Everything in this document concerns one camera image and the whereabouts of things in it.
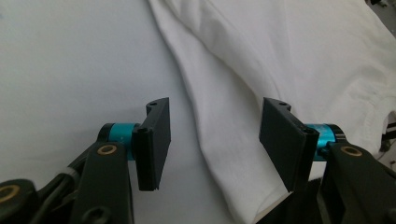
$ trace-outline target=fabric fold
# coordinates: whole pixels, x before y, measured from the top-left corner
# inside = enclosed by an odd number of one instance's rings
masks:
[[[339,125],[376,153],[396,110],[396,40],[363,1],[150,0],[191,98],[201,150],[234,219],[287,194],[259,142],[262,97]],[[310,178],[322,175],[314,162]]]

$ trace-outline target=black cable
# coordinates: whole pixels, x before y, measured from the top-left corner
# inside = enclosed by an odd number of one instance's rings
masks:
[[[60,174],[55,176],[44,188],[40,189],[37,194],[40,202],[46,200],[46,198],[58,187],[58,185],[64,179],[64,175]]]
[[[77,158],[75,158],[68,167],[71,167],[76,170],[76,168],[87,159],[88,153],[90,152],[91,147],[85,149]]]
[[[382,153],[382,155],[379,156],[376,160],[377,160],[377,161],[381,160],[381,159],[385,156],[385,154],[386,154],[387,152],[389,152],[390,148],[393,146],[393,144],[394,144],[395,142],[396,142],[396,140],[394,140],[392,143],[390,143],[389,146],[388,146],[388,150],[385,151],[384,153]]]
[[[60,199],[71,189],[73,186],[73,179],[70,176],[65,176],[59,186],[48,196],[48,198],[41,204],[38,211],[33,216],[30,224],[43,223],[44,218],[50,209],[59,202]]]

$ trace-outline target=wrinkled white sheet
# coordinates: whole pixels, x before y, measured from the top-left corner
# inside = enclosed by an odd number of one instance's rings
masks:
[[[254,222],[287,193],[258,139],[264,96],[378,151],[384,120],[396,110],[396,40],[364,1],[150,3],[236,221]],[[311,178],[323,168],[315,163]]]

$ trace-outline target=white surface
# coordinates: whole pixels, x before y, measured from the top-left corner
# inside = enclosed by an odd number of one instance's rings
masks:
[[[396,110],[396,40],[364,2],[150,2],[181,68],[201,149],[237,221],[252,223],[286,193],[258,140],[264,96],[378,151],[384,120]],[[311,177],[322,171],[314,164]]]
[[[232,223],[198,148],[191,105],[146,1],[0,2],[0,182],[39,189],[107,122],[142,122],[170,97],[160,190],[137,190],[136,223]]]

